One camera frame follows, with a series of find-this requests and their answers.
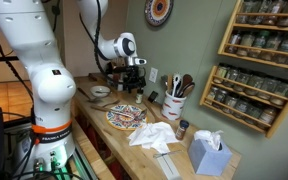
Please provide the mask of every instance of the ceramic plate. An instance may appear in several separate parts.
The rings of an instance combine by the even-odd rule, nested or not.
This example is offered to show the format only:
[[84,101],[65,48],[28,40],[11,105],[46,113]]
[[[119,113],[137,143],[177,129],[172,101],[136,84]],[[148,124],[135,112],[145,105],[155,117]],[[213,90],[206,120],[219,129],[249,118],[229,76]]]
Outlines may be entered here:
[[146,0],[145,17],[152,26],[163,24],[173,8],[173,0]]
[[[142,109],[132,106],[132,105],[117,105],[112,107],[111,109],[121,111],[126,114],[130,114],[133,116],[138,116]],[[116,129],[120,130],[135,130],[137,127],[141,126],[142,123],[147,122],[147,118],[144,119],[136,119],[130,118],[123,115],[115,114],[111,111],[106,113],[107,122]]]

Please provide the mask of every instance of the spice rack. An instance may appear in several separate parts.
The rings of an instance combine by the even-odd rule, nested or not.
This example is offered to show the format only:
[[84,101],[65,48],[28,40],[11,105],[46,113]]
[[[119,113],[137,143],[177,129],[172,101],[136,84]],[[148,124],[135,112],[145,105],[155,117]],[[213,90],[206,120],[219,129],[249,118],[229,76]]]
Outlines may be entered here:
[[[237,121],[237,122],[239,122],[239,123],[241,123],[241,124],[244,124],[244,125],[248,126],[248,127],[251,128],[251,129],[254,129],[254,130],[256,130],[256,131],[258,131],[258,132],[260,132],[260,133],[263,133],[263,134],[265,134],[265,136],[266,136],[267,138],[272,137],[272,135],[273,135],[274,132],[278,129],[278,127],[280,126],[280,124],[281,124],[282,121],[285,119],[285,117],[286,117],[286,115],[287,115],[287,113],[288,113],[288,98],[283,97],[283,96],[279,96],[279,95],[276,95],[276,94],[273,94],[273,93],[270,93],[270,92],[267,92],[267,91],[263,91],[263,90],[261,90],[261,89],[253,88],[253,87],[251,87],[251,86],[248,86],[248,85],[245,85],[245,84],[242,84],[242,83],[238,83],[238,82],[236,82],[236,81],[232,81],[232,80],[229,80],[229,79],[226,79],[226,78],[222,78],[222,77],[216,76],[215,74],[216,74],[217,68],[218,68],[217,66],[214,66],[214,67],[212,68],[212,70],[211,70],[211,73],[210,73],[210,75],[209,75],[209,78],[208,78],[208,80],[207,80],[205,89],[204,89],[203,94],[202,94],[202,98],[201,98],[201,100],[200,100],[200,105],[203,105],[203,106],[206,106],[206,107],[208,107],[208,108],[211,108],[211,109],[217,111],[218,113],[221,113],[221,114],[223,114],[223,115],[225,115],[225,116],[227,116],[227,117],[229,117],[229,118],[231,118],[231,119],[233,119],[233,120],[235,120],[235,121]],[[231,83],[233,83],[233,84],[237,84],[237,85],[240,85],[240,86],[243,86],[243,87],[247,87],[247,88],[249,88],[249,89],[254,89],[254,90],[257,90],[258,92],[262,92],[262,93],[268,94],[268,95],[270,95],[270,96],[275,96],[275,97],[277,97],[277,98],[280,98],[280,99],[285,100],[286,103],[285,103],[283,106],[278,106],[278,105],[272,104],[272,103],[271,103],[270,101],[268,101],[268,100],[264,100],[264,99],[258,98],[258,97],[256,97],[256,96],[249,96],[249,95],[245,94],[244,92],[236,92],[236,91],[233,90],[233,88],[226,87],[226,86],[224,86],[224,85],[222,85],[222,84],[214,83],[214,82],[213,82],[213,79],[214,79],[214,78],[222,79],[222,80],[225,80],[225,81],[229,81],[229,82],[231,82]],[[239,94],[240,96],[245,96],[245,97],[248,97],[248,98],[250,98],[250,99],[252,99],[252,100],[259,101],[259,102],[261,102],[261,103],[264,103],[264,104],[267,104],[267,105],[276,107],[276,108],[279,109],[279,114],[276,116],[276,118],[275,118],[275,120],[273,121],[272,124],[267,124],[267,123],[265,123],[265,122],[263,122],[263,121],[261,121],[261,120],[259,120],[259,119],[253,118],[252,116],[249,116],[249,115],[247,115],[247,114],[245,114],[245,113],[241,113],[241,112],[237,111],[236,109],[234,109],[234,108],[232,108],[232,107],[230,107],[230,106],[227,106],[227,105],[225,105],[225,104],[223,104],[223,103],[220,103],[220,102],[217,102],[217,101],[214,101],[214,100],[212,100],[212,99],[207,98],[207,94],[209,93],[209,91],[210,91],[210,89],[211,89],[212,86],[216,86],[216,87],[219,87],[219,88],[221,88],[221,89],[225,89],[225,90],[227,90],[227,91],[230,91],[230,92],[234,92],[234,93],[236,93],[236,94]],[[233,112],[242,114],[243,116],[245,116],[245,117],[247,117],[247,118],[249,118],[249,119],[252,119],[253,121],[256,121],[258,124],[260,124],[260,125],[262,125],[262,126],[265,126],[266,128],[265,128],[265,129],[261,129],[261,128],[255,126],[255,125],[252,125],[252,124],[249,124],[249,123],[245,122],[243,119],[236,118],[236,117],[233,116],[232,114],[224,113],[221,109],[217,109],[216,107],[213,107],[212,105],[207,104],[207,103],[205,102],[206,100],[207,100],[207,101],[211,101],[212,103],[219,104],[219,105],[221,105],[221,106],[223,106],[223,107],[225,107],[225,108],[228,108],[229,110],[231,110],[231,111],[233,111]]]
[[232,35],[233,30],[273,30],[273,31],[281,31],[281,32],[288,32],[288,27],[278,27],[278,26],[268,26],[268,25],[251,25],[251,24],[238,24],[236,23],[236,18],[239,15],[247,15],[247,16],[277,16],[277,17],[282,17],[282,16],[288,16],[288,14],[283,14],[283,13],[278,13],[278,14],[272,14],[272,13],[239,13],[240,9],[242,7],[243,0],[237,0],[235,8],[233,10],[233,13],[231,15],[229,24],[226,28],[224,37],[222,39],[221,45],[218,50],[218,54],[220,55],[225,55],[225,56],[230,56],[234,58],[239,58],[242,60],[247,60],[247,61],[253,61],[257,63],[262,63],[262,64],[267,64],[271,66],[277,66],[281,68],[286,68],[288,69],[287,64],[278,64],[275,62],[271,61],[265,61],[262,59],[257,59],[257,58],[252,58],[248,56],[238,56],[236,54],[231,54],[225,52],[225,48],[228,46],[232,47],[237,47],[237,48],[245,48],[245,49],[254,49],[254,50],[261,50],[263,52],[270,52],[274,54],[283,54],[283,55],[288,55],[286,52],[281,52],[281,51],[273,51],[273,50],[268,50],[268,49],[263,49],[263,48],[255,48],[255,47],[249,47],[249,46],[242,46],[242,45],[236,45],[236,44],[230,44],[229,39]]

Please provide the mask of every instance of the small bowl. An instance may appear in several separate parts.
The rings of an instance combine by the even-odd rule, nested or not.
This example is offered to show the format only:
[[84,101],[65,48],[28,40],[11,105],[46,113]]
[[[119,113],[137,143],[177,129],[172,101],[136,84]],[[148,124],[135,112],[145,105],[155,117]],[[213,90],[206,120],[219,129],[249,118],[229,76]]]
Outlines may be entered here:
[[110,88],[106,86],[93,86],[90,90],[92,95],[95,97],[106,97],[111,92]]

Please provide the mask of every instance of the crumpled paper towel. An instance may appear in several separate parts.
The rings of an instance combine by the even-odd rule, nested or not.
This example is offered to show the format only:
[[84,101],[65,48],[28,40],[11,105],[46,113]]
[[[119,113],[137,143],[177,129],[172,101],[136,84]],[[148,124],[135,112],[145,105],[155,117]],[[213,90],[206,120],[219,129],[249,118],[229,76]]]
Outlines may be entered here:
[[221,135],[220,133],[223,133],[223,131],[219,130],[216,132],[210,132],[207,130],[199,130],[196,131],[194,134],[195,141],[198,139],[206,140],[206,142],[214,149],[219,150],[220,144],[221,144]]
[[179,142],[175,138],[175,133],[172,127],[164,122],[159,123],[144,123],[137,128],[129,137],[130,146],[142,145],[142,148],[156,149],[159,153],[170,152],[167,143]]

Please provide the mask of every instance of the wall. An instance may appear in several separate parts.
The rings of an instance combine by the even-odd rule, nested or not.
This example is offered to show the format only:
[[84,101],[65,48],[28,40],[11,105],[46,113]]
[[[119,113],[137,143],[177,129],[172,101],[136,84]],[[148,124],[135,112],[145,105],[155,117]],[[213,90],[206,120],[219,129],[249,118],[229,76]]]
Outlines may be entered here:
[[[44,4],[45,11],[48,15],[49,21],[51,26],[53,27],[54,23],[54,15],[52,14],[52,6],[56,6],[56,1],[50,1],[49,3]],[[64,57],[64,36],[63,36],[63,8],[61,7],[62,3],[60,3],[60,8],[61,8],[61,14],[58,16],[57,19],[57,24],[56,24],[56,31],[55,36],[58,41],[58,46],[59,46],[59,51],[60,55],[63,58]],[[9,56],[16,56],[16,54],[12,52],[12,49],[10,48],[9,44],[7,43],[7,40],[3,36],[3,33],[0,32],[0,43],[2,45],[2,48],[4,50],[4,54],[9,55]],[[16,71],[18,74],[21,76],[22,79],[27,80],[28,75],[21,64],[20,61],[11,61],[13,66],[15,67]],[[14,76],[13,72],[10,70],[8,65],[5,62],[0,62],[0,82],[6,82],[6,81],[17,81],[17,78]]]
[[[79,19],[75,1],[64,1],[65,65],[73,76],[87,76],[100,72],[94,57],[94,46]],[[101,34],[104,39],[115,39],[125,31],[128,0],[109,0],[102,18]],[[106,61],[100,60],[103,68]]]
[[[288,78],[288,70],[217,55],[235,0],[175,1],[169,20],[160,27],[148,25],[145,1],[129,2],[127,30],[134,33],[138,54],[157,68],[158,80],[164,74],[180,72],[194,77],[196,87],[186,102],[183,117],[210,131],[223,130],[226,144],[239,151],[242,160],[234,179],[288,179],[288,115],[272,138],[267,139],[246,126],[211,109],[199,106],[212,66],[219,62],[256,69]],[[157,91],[164,99],[165,85],[147,81],[145,94]]]

